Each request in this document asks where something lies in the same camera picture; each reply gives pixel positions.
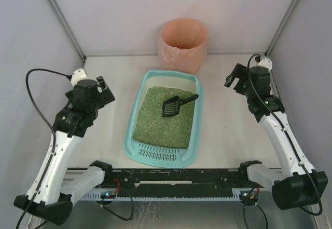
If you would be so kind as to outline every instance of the teal tray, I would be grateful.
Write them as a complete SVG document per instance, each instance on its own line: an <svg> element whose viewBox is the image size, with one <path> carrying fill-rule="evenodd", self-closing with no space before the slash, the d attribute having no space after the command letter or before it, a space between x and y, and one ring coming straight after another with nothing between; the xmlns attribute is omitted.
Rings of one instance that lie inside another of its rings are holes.
<svg viewBox="0 0 332 229"><path fill-rule="evenodd" d="M146 92L153 86L180 88L197 93L199 98L195 101L192 129L187 149L175 149L145 144L133 139L137 113L144 101ZM176 71L148 71L142 81L140 90L131 112L123 149L126 155L139 163L162 168L184 168L196 158L199 146L204 89L195 75Z"/></svg>

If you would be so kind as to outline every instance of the white wall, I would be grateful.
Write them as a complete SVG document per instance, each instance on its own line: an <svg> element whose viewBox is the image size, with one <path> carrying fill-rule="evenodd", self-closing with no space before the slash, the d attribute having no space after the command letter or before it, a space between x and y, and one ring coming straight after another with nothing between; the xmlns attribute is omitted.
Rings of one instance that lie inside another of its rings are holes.
<svg viewBox="0 0 332 229"><path fill-rule="evenodd" d="M22 211L13 201L32 184L50 140L29 101L25 74L35 67L70 73L80 60L45 0L0 3L0 228L5 229L15 228ZM51 123L69 88L64 77L31 75L33 96Z"/></svg>
<svg viewBox="0 0 332 229"><path fill-rule="evenodd" d="M157 53L162 26L194 18L209 52L266 51L291 0L57 0L84 53Z"/></svg>
<svg viewBox="0 0 332 229"><path fill-rule="evenodd" d="M332 0L301 0L272 53L290 124L308 159L332 181ZM332 211L332 184L325 197Z"/></svg>

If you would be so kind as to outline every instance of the robotic arm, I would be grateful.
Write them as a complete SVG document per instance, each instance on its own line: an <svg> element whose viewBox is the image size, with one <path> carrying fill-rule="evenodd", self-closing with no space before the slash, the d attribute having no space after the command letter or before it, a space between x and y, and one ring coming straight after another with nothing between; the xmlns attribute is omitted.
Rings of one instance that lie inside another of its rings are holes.
<svg viewBox="0 0 332 229"><path fill-rule="evenodd" d="M242 178L269 190L281 210L317 204L327 185L327 176L323 171L317 172L308 161L289 126L284 106L270 94L271 60L258 56L256 62L259 63L251 68L237 64L225 86L230 87L235 78L239 79L234 90L247 97L249 111L272 142L282 173L254 160L240 164Z"/></svg>
<svg viewBox="0 0 332 229"><path fill-rule="evenodd" d="M69 161L98 110L115 100L103 77L89 79L85 70L76 70L71 79L73 90L66 93L68 104L56 115L51 138L42 167L26 195L17 196L14 206L28 213L62 225L76 202L93 187L112 180L112 166L93 162L84 174L61 186Z"/></svg>

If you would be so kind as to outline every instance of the black slotted scoop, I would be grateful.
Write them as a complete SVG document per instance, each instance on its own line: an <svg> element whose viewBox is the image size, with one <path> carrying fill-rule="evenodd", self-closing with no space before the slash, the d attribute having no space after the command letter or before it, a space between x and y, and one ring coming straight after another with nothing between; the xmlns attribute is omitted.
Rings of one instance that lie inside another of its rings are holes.
<svg viewBox="0 0 332 229"><path fill-rule="evenodd" d="M172 117L180 113L180 106L198 99L198 94L195 94L185 100L175 96L162 104L162 117Z"/></svg>

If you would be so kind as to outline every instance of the gray floor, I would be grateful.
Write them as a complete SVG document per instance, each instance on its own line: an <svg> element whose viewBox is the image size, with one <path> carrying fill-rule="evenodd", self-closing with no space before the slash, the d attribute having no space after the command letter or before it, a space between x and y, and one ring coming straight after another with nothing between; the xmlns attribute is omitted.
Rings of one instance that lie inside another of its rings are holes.
<svg viewBox="0 0 332 229"><path fill-rule="evenodd" d="M259 204L267 215L269 228L317 228L313 217L300 209L279 210L267 192L262 192ZM115 201L108 207L124 217L130 215L130 202ZM235 201L136 201L134 219L122 221L95 202L80 201L65 224L60 227L49 224L44 228L245 229L242 210L243 205ZM257 207L247 208L247 218L250 229L265 228L264 218Z"/></svg>

